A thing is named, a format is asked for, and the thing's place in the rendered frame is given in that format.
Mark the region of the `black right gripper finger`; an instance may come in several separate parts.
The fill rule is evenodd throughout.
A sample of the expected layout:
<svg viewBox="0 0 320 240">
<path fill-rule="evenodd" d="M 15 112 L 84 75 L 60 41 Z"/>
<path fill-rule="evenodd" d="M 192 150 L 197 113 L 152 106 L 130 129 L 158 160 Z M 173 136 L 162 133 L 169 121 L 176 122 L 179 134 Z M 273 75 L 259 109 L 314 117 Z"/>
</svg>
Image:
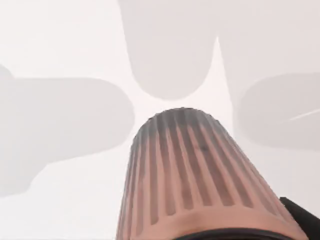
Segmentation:
<svg viewBox="0 0 320 240">
<path fill-rule="evenodd" d="M 286 197 L 279 200 L 302 228 L 309 240 L 320 240 L 320 219 Z"/>
</svg>

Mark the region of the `ribbed terracotta plant pot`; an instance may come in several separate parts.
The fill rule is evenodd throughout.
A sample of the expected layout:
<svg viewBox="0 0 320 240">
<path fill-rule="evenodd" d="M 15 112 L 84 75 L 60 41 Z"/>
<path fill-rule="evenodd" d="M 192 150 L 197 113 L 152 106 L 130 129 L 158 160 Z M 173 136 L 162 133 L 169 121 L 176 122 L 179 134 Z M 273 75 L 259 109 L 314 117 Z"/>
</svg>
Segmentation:
<svg viewBox="0 0 320 240">
<path fill-rule="evenodd" d="M 160 112 L 133 139 L 116 240 L 310 240 L 211 115 Z"/>
</svg>

